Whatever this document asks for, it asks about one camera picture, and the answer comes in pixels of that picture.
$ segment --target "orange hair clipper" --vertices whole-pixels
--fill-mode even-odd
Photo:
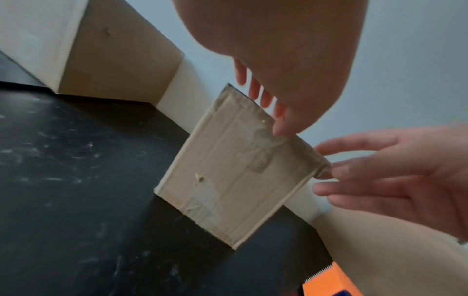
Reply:
[[[335,262],[308,278],[300,296],[363,296]]]

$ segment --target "white wall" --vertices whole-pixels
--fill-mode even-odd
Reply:
[[[127,1],[186,53],[158,108],[191,131],[226,83],[235,85],[232,61],[198,45],[171,1]],[[370,0],[343,96],[301,137],[316,145],[374,128],[468,121],[467,11],[466,0]],[[309,222],[327,208],[311,184],[288,203]]]

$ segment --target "scratched black tabletop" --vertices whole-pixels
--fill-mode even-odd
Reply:
[[[232,251],[154,195],[188,134],[153,106],[0,64],[1,295],[273,296],[331,263],[285,207]]]

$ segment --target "palm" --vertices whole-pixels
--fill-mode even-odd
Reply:
[[[465,138],[468,129],[462,131],[464,132],[460,134],[460,138]],[[452,146],[460,151],[466,151],[466,147],[458,145],[456,138],[444,138],[450,133],[450,129],[441,128],[387,130],[350,135],[322,143],[317,146],[317,150],[325,155],[350,150],[379,150],[388,153],[389,149],[399,149],[397,146],[424,144],[428,147],[419,147],[418,151],[420,155],[428,151],[428,163],[437,157],[445,159],[444,165],[438,166],[427,175],[395,174],[379,178],[377,172],[376,178],[370,176],[320,183],[313,190],[318,195],[328,196],[330,203],[338,207],[403,219],[468,240],[468,190],[465,186],[468,174],[464,170],[467,156],[465,153],[465,158],[460,157],[447,143],[455,143]],[[440,143],[445,145],[443,151],[447,155],[456,156],[455,165],[453,161],[446,161],[447,157],[444,155],[431,153],[430,150]]]

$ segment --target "human hand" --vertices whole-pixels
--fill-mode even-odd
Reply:
[[[468,125],[352,134],[315,148],[322,155],[376,153],[335,163],[339,182],[313,192],[337,207],[366,211],[468,240]]]
[[[240,86],[245,85],[247,82],[247,67],[238,59],[234,58],[234,68],[235,68],[235,79]],[[252,74],[252,78],[249,86],[249,98],[253,101],[257,100],[260,96],[261,85],[255,76]],[[262,97],[260,99],[260,107],[268,108],[273,102],[274,96],[270,92],[263,88]],[[286,113],[286,106],[280,102],[276,102],[273,109],[273,117],[276,120],[284,120],[284,115]]]

